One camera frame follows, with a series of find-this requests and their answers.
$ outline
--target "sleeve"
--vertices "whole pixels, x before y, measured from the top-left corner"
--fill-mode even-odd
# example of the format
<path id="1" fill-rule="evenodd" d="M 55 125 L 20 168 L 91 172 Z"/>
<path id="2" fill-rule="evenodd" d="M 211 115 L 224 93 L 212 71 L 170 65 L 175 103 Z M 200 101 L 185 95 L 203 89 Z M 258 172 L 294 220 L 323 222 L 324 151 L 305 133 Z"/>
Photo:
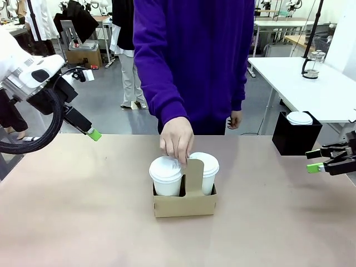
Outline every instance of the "sleeve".
<path id="1" fill-rule="evenodd" d="M 254 32 L 254 1 L 245 0 L 245 12 L 243 30 L 241 34 L 240 52 L 238 64 L 236 66 L 236 88 L 231 100 L 231 109 L 235 111 L 241 110 L 242 101 L 245 99 L 245 84 L 247 81 L 247 60 L 250 52 L 252 36 Z"/>
<path id="2" fill-rule="evenodd" d="M 112 0 L 112 19 L 116 26 L 123 27 L 127 24 L 126 0 Z"/>
<path id="3" fill-rule="evenodd" d="M 173 118 L 187 117 L 173 76 L 165 61 L 167 52 L 164 0 L 135 0 L 135 64 L 150 113 L 163 125 Z"/>

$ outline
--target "person in background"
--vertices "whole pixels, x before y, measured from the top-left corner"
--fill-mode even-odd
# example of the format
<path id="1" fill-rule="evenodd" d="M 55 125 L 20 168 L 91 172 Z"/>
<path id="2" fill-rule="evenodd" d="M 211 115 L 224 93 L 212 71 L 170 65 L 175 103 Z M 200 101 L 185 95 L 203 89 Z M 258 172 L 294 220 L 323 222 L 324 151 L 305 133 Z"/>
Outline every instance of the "person in background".
<path id="1" fill-rule="evenodd" d="M 121 62 L 123 102 L 121 107 L 131 108 L 131 101 L 146 108 L 146 100 L 141 89 L 141 81 L 134 64 L 134 4 L 133 0 L 112 0 L 112 38 L 110 50 Z"/>
<path id="2" fill-rule="evenodd" d="M 6 133 L 18 132 L 17 140 L 21 140 L 26 136 L 25 130 L 28 126 L 21 114 L 10 103 L 10 98 L 7 96 L 5 89 L 0 88 L 0 125 L 5 129 Z"/>
<path id="3" fill-rule="evenodd" d="M 29 42 L 32 47 L 32 54 L 36 56 L 51 56 L 55 55 L 56 51 L 53 47 L 52 39 L 59 35 L 51 11 L 47 6 L 46 0 L 31 0 L 33 13 L 36 16 L 36 22 L 40 37 L 37 36 L 33 25 L 30 11 L 26 3 L 25 23 L 29 33 Z"/>
<path id="4" fill-rule="evenodd" d="M 242 120 L 254 0 L 135 0 L 135 62 L 160 147 L 186 164 L 194 135 Z"/>

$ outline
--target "black cable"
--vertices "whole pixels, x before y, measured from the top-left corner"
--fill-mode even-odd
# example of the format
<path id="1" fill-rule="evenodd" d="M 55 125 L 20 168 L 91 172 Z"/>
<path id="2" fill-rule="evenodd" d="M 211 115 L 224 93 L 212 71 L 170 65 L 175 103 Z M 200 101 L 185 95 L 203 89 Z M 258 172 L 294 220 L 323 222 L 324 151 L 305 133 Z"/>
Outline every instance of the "black cable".
<path id="1" fill-rule="evenodd" d="M 305 30 L 305 28 L 306 28 L 306 24 L 308 23 L 309 17 L 310 17 L 310 15 L 312 14 L 313 7 L 314 7 L 314 5 L 315 5 L 315 1 L 316 1 L 316 0 L 314 0 L 314 3 L 313 3 L 313 5 L 312 5 L 312 7 L 311 7 L 311 9 L 310 9 L 310 12 L 309 12 L 308 18 L 306 19 L 306 23 L 305 23 L 305 25 L 304 25 L 304 30 Z M 298 41 L 296 42 L 295 47 L 294 47 L 293 51 L 291 52 L 291 55 L 290 55 L 291 57 L 293 56 L 294 50 L 295 50 L 295 49 L 296 49 L 296 47 L 298 46 L 298 43 L 299 43 L 299 40 L 300 40 L 301 36 L 302 36 L 302 33 L 300 32 L 300 35 L 299 35 Z"/>
<path id="2" fill-rule="evenodd" d="M 258 128 L 257 132 L 244 132 L 241 135 L 260 135 L 259 133 L 260 133 L 260 130 L 262 127 L 263 120 L 264 120 L 264 118 L 262 119 L 262 122 L 261 122 L 260 127 Z"/>
<path id="3" fill-rule="evenodd" d="M 321 14 L 322 14 L 323 3 L 324 3 L 324 0 L 320 0 L 318 11 L 317 11 L 317 13 L 315 15 L 315 21 L 314 21 L 314 24 L 313 24 L 313 28 L 311 29 L 311 33 L 310 33 L 310 36 L 309 36 L 308 44 L 307 44 L 305 52 L 304 52 L 303 58 L 305 58 L 305 59 L 308 58 L 308 53 L 309 53 L 310 47 L 311 47 L 311 45 L 313 43 L 313 38 L 314 38 L 314 35 L 315 35 L 315 31 L 317 30 L 318 21 L 319 21 L 319 18 L 321 16 Z M 305 66 L 306 63 L 307 63 L 307 61 L 304 62 L 302 72 L 304 72 L 304 66 Z"/>
<path id="4" fill-rule="evenodd" d="M 83 67 L 70 68 L 55 80 L 52 88 L 45 90 L 45 94 L 48 97 L 53 111 L 52 122 L 46 132 L 38 140 L 26 144 L 9 144 L 0 141 L 0 152 L 13 155 L 31 153 L 44 148 L 53 141 L 60 131 L 65 117 L 63 104 L 55 93 L 56 84 L 64 74 L 77 69 L 86 70 L 86 68 Z"/>
<path id="5" fill-rule="evenodd" d="M 302 6 L 303 6 L 303 1 L 300 0 L 300 7 L 296 7 L 295 9 L 299 9 L 299 8 L 301 8 Z"/>

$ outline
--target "white coffee cup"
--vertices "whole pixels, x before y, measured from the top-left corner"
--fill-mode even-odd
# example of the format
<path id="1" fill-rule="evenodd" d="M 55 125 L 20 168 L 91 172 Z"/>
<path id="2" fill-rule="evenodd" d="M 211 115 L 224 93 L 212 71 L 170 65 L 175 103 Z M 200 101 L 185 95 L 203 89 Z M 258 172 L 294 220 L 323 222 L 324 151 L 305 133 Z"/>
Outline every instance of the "white coffee cup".
<path id="1" fill-rule="evenodd" d="M 312 125 L 313 118 L 305 113 L 300 111 L 294 111 L 287 115 L 287 120 L 292 125 Z"/>
<path id="2" fill-rule="evenodd" d="M 203 152 L 195 152 L 191 154 L 189 158 L 198 159 L 204 163 L 201 189 L 204 195 L 211 195 L 215 175 L 219 171 L 219 162 L 217 161 L 216 157 Z"/>
<path id="3" fill-rule="evenodd" d="M 176 159 L 167 156 L 155 159 L 151 163 L 149 173 L 158 195 L 179 196 L 182 167 Z"/>

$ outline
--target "white wall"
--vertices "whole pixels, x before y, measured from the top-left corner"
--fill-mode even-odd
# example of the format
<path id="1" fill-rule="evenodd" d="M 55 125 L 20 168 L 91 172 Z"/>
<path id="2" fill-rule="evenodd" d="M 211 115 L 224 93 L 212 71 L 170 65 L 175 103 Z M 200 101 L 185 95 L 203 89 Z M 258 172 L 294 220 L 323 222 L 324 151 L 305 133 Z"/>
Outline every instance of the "white wall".
<path id="1" fill-rule="evenodd" d="M 356 35 L 352 32 L 356 13 L 354 1 L 346 0 L 325 64 L 356 81 Z"/>
<path id="2" fill-rule="evenodd" d="M 320 16 L 319 21 L 324 23 L 337 23 L 342 15 L 346 1 L 347 0 L 324 0 L 322 15 Z M 313 3 L 314 0 L 303 0 L 303 6 L 301 7 L 301 9 L 298 9 L 296 11 L 294 16 L 307 18 L 310 13 L 310 10 L 312 9 Z M 315 0 L 314 7 L 309 17 L 310 21 L 315 20 L 315 15 L 318 11 L 319 3 L 320 0 Z"/>

